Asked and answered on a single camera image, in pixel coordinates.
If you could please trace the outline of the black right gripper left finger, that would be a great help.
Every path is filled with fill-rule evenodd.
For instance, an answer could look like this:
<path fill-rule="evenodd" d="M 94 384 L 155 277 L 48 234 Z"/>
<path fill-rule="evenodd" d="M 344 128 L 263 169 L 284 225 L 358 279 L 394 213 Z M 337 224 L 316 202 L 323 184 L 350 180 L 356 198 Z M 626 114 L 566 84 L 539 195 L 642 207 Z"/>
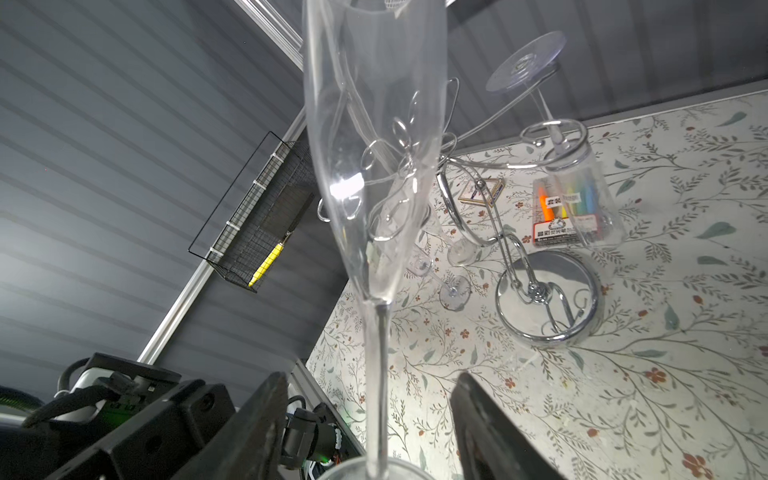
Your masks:
<path fill-rule="evenodd" d="M 271 374 L 176 479 L 279 479 L 288 379 Z"/>

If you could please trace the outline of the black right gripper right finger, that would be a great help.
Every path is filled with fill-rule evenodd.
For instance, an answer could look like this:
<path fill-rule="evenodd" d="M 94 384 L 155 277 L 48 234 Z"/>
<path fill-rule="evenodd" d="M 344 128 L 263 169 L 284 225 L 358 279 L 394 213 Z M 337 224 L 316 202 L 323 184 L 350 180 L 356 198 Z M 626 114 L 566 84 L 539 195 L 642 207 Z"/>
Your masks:
<path fill-rule="evenodd" d="M 457 378 L 450 405 L 466 479 L 562 477 L 470 373 L 463 372 Z"/>

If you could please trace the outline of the clear champagne flute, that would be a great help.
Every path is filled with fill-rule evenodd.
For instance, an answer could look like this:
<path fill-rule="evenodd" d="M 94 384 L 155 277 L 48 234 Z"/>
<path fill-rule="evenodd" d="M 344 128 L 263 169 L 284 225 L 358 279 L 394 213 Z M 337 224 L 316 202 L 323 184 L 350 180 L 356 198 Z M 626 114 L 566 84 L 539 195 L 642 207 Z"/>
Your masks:
<path fill-rule="evenodd" d="M 457 312 L 464 309 L 471 296 L 471 285 L 464 276 L 455 276 L 445 281 L 439 292 L 439 301 L 444 309 Z"/>
<path fill-rule="evenodd" d="M 411 249 L 407 270 L 417 277 L 425 277 L 433 270 L 434 262 L 416 239 Z"/>

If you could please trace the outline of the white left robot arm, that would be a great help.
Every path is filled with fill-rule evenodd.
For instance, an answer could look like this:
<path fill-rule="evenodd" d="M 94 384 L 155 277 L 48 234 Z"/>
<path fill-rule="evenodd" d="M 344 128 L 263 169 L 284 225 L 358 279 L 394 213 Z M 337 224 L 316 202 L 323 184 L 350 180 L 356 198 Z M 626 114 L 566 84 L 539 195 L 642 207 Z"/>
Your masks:
<path fill-rule="evenodd" d="M 96 353 L 44 402 L 5 387 L 5 479 L 314 479 L 363 450 L 325 403 L 269 375 L 241 407 L 221 383 Z"/>

